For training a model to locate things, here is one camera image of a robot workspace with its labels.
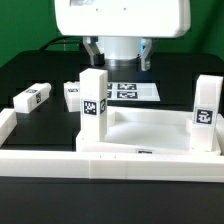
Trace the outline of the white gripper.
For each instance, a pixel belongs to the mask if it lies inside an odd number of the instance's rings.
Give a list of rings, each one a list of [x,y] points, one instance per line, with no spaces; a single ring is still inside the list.
[[[174,38],[191,26],[190,0],[54,0],[63,35]],[[152,39],[142,38],[141,70],[151,66]],[[105,64],[97,37],[84,37],[92,66]]]

